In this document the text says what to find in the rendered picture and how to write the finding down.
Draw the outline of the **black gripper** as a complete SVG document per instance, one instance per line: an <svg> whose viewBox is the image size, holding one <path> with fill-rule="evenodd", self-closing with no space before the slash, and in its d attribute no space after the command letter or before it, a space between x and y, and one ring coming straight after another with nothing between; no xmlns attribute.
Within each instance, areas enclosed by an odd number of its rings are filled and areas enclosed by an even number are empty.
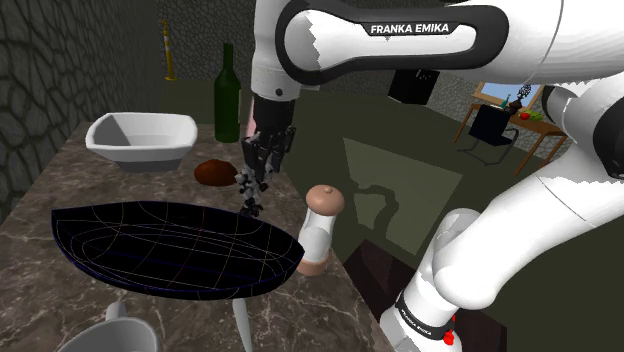
<svg viewBox="0 0 624 352"><path fill-rule="evenodd" d="M296 128L290 125L295 103L295 100L273 101L258 94L254 95L254 131L271 135L267 153L262 148L259 134L245 137L241 142L244 165L235 179L244 200L240 210L243 216L259 216L263 209L259 203L260 195L268 188L264 179L270 180L274 173L280 172L284 155L292 147Z"/></svg>

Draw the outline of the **brown round loaf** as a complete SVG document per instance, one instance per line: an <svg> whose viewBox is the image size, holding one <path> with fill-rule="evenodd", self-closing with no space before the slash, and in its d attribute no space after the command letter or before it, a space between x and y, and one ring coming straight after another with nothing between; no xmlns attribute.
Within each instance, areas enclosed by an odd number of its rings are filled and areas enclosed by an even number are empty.
<svg viewBox="0 0 624 352"><path fill-rule="evenodd" d="M202 185L223 187L236 184L236 168L227 161L211 159L199 164L194 170L196 181Z"/></svg>

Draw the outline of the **green wine bottle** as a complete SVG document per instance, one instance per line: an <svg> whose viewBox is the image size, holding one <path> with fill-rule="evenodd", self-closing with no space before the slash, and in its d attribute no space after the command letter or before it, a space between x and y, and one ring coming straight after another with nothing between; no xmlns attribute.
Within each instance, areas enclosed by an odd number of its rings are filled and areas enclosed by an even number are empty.
<svg viewBox="0 0 624 352"><path fill-rule="evenodd" d="M233 69L233 45L223 44L223 66L214 81L215 139L236 143L240 135L241 84Z"/></svg>

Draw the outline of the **white pepper mill tan top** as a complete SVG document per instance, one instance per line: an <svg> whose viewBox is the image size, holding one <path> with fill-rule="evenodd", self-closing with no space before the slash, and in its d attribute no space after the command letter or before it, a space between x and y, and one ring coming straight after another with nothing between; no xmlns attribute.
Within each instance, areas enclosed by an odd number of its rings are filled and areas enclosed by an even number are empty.
<svg viewBox="0 0 624 352"><path fill-rule="evenodd" d="M304 255L297 271L306 276L320 275L327 264L337 215L344 209L343 194L330 185L315 185L306 194L307 212L298 241Z"/></svg>

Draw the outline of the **white square bowl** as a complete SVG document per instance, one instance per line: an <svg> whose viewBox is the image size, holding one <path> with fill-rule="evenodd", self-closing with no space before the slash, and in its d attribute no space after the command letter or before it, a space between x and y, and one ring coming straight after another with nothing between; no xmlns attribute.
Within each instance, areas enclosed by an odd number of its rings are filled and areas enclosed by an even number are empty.
<svg viewBox="0 0 624 352"><path fill-rule="evenodd" d="M197 134L188 115L112 112L89 127L85 145L126 172L172 171L192 149Z"/></svg>

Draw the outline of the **black bowl with thin lines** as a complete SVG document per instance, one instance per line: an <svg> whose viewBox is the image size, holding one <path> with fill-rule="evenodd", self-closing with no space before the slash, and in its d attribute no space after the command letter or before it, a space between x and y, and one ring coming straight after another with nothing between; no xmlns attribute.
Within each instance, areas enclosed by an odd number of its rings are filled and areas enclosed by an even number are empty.
<svg viewBox="0 0 624 352"><path fill-rule="evenodd" d="M164 201L58 208L61 252L112 286L180 300L232 300L284 284L304 256L286 231L239 213Z"/></svg>

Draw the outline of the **black box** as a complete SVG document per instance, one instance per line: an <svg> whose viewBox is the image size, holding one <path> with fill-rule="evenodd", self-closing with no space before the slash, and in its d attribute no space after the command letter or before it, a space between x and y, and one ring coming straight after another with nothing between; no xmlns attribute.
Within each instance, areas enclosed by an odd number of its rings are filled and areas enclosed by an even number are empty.
<svg viewBox="0 0 624 352"><path fill-rule="evenodd" d="M426 105L440 72L435 70L396 70L388 97L404 104Z"/></svg>

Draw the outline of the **dark robot stand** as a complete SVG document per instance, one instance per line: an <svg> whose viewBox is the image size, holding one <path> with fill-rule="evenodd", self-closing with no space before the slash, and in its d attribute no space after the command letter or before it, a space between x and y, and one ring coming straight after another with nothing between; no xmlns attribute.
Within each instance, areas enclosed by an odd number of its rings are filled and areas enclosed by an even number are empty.
<svg viewBox="0 0 624 352"><path fill-rule="evenodd" d="M368 240L343 264L376 321L396 300L415 270ZM460 309L455 327L463 352L508 352L507 328L482 311Z"/></svg>

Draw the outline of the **black chair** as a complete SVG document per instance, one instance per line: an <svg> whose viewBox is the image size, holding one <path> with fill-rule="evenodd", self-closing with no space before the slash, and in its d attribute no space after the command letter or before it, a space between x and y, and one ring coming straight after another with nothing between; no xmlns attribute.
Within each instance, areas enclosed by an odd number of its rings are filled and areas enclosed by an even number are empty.
<svg viewBox="0 0 624 352"><path fill-rule="evenodd" d="M475 138L475 141L470 148L458 149L458 152L475 158L484 166L500 164L519 137L517 128L507 127L511 117L512 115L503 109L481 105L468 132L470 136ZM474 150L480 142L493 147L505 146L506 149L497 161L488 162L474 154Z"/></svg>

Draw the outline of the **wooden table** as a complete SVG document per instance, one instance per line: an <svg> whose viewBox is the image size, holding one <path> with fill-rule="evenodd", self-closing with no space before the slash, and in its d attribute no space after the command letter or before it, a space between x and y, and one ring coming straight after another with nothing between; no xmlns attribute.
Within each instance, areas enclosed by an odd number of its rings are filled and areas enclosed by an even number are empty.
<svg viewBox="0 0 624 352"><path fill-rule="evenodd" d="M456 143L459 139L459 137L462 134L462 131L464 130L471 114L476 111L476 114L478 112L479 107L483 105L483 104L472 104L468 113L465 115L461 126L459 128L459 130L457 131L453 142ZM565 135L565 133L560 130L558 127L556 127L553 124L548 124L546 122L543 121L535 121L535 120L530 120L530 119L526 119L523 120L520 118L519 114L511 114L512 117L509 120L509 123L507 125L508 128L517 128L519 130L519 128L524 128L527 129L531 132L534 132L536 134L539 135L537 141L534 143L534 145L532 146L532 148L527 152L525 158L523 159L523 161L520 163L520 165L517 167L517 169L514 172L515 176L518 176L520 174L520 172L522 171L522 169L524 168L524 166L527 164L527 162L529 161L529 159L534 155L534 153L536 152L536 150L538 149L538 147L540 146L540 144L542 143L542 141L546 138L546 137L560 137L560 140L555 144L555 146L552 148L550 154L544 159L544 161L540 164L541 167L545 166L550 159L553 157L553 155L558 151L558 149L560 148L560 146L567 140L567 136Z"/></svg>

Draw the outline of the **yellow and white post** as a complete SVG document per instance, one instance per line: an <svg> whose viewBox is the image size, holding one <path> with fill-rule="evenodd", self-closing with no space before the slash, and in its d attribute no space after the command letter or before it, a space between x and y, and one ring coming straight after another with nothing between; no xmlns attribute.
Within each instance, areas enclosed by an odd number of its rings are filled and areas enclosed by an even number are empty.
<svg viewBox="0 0 624 352"><path fill-rule="evenodd" d="M168 21L166 19L163 19L161 23L163 26L163 42L165 49L165 59L167 64L167 75L165 76L165 79L168 81L175 81L177 77L175 76L175 70L173 66L173 56L171 50Z"/></svg>

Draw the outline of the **window with wooden frame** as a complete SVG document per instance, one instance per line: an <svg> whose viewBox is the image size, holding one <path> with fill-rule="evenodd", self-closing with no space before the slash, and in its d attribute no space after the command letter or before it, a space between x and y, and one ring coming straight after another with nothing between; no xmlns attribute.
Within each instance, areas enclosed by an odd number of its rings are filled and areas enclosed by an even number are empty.
<svg viewBox="0 0 624 352"><path fill-rule="evenodd" d="M500 105L506 98L508 98L508 103L515 101L522 88L523 84L512 85L480 82L472 96L493 105ZM532 85L529 94L521 100L521 110L531 109L534 103L540 98L543 89L544 85Z"/></svg>

